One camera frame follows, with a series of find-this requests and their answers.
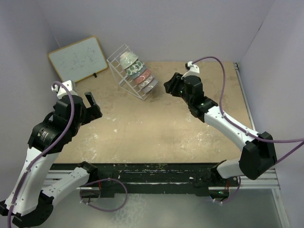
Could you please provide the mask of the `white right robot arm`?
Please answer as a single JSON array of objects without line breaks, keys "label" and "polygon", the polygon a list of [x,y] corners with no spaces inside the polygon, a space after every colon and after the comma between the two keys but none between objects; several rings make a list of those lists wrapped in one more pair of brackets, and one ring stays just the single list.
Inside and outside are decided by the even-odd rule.
[{"label": "white right robot arm", "polygon": [[236,160],[224,160],[213,167],[212,182],[222,186],[228,178],[246,176],[257,179],[274,166],[277,156],[271,134],[258,133],[244,125],[238,129],[238,121],[229,123],[227,114],[220,112],[219,105],[204,95],[203,83],[198,76],[183,78],[179,73],[164,83],[165,92],[182,98],[188,105],[190,113],[202,122],[214,127],[229,138],[241,151]]}]

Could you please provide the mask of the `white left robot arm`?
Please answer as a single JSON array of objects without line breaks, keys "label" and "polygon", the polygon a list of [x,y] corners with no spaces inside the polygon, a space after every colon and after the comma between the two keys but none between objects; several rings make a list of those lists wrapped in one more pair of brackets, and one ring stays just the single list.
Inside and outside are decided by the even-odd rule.
[{"label": "white left robot arm", "polygon": [[43,224],[54,207],[76,188],[97,183],[98,168],[86,161],[56,183],[44,187],[44,181],[63,147],[72,141],[80,126],[102,117],[99,105],[90,92],[85,93],[87,108],[77,95],[57,100],[54,111],[37,124],[28,141],[27,156],[12,193],[0,203],[0,213],[9,225],[19,228]]}]

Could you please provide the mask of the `white mandala pattern bowl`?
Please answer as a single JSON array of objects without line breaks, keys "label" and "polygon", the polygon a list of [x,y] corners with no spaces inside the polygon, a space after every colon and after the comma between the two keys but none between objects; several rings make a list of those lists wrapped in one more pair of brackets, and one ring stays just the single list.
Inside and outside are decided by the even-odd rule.
[{"label": "white mandala pattern bowl", "polygon": [[144,87],[146,87],[152,80],[154,79],[153,75],[149,75],[144,81],[142,81],[138,87],[139,89],[143,89]]}]

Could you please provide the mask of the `grey speckled bowl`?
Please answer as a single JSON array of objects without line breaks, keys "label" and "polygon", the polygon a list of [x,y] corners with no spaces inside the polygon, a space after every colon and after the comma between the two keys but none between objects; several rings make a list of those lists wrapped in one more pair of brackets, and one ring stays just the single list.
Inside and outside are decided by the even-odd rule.
[{"label": "grey speckled bowl", "polygon": [[135,78],[137,78],[138,76],[140,76],[145,70],[147,69],[146,66],[143,66],[141,70],[139,70],[138,72],[130,75],[130,78],[133,80]]}]

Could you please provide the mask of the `brown floral pattern bowl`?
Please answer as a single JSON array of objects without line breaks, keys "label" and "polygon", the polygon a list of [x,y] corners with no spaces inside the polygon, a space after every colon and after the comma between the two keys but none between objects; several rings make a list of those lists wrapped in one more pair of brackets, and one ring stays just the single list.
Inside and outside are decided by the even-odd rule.
[{"label": "brown floral pattern bowl", "polygon": [[134,79],[134,82],[138,85],[141,82],[143,82],[150,74],[151,71],[149,69],[146,69],[138,77]]}]

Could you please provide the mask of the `purple striped bowl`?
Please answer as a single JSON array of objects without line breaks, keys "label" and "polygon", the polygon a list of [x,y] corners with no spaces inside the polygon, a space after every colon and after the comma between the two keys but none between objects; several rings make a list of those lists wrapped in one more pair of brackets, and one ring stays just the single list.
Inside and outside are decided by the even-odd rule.
[{"label": "purple striped bowl", "polygon": [[146,94],[151,91],[158,84],[158,80],[154,78],[147,86],[145,86],[141,91]]}]

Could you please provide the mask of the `green leaf pattern bowl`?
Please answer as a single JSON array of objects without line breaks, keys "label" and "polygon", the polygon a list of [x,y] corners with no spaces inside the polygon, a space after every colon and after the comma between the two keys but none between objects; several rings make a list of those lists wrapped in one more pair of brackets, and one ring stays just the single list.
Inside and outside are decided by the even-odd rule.
[{"label": "green leaf pattern bowl", "polygon": [[144,63],[139,59],[136,60],[131,66],[126,69],[126,74],[131,76],[137,72],[139,72],[143,68]]}]

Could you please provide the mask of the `pale green wavy bowl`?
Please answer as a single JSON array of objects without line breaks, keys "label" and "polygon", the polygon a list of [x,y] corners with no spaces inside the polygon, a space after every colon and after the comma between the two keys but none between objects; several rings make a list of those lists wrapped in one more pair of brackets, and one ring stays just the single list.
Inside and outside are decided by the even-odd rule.
[{"label": "pale green wavy bowl", "polygon": [[120,55],[120,66],[122,70],[127,69],[130,67],[136,60],[138,59],[138,56],[133,52],[124,52]]}]

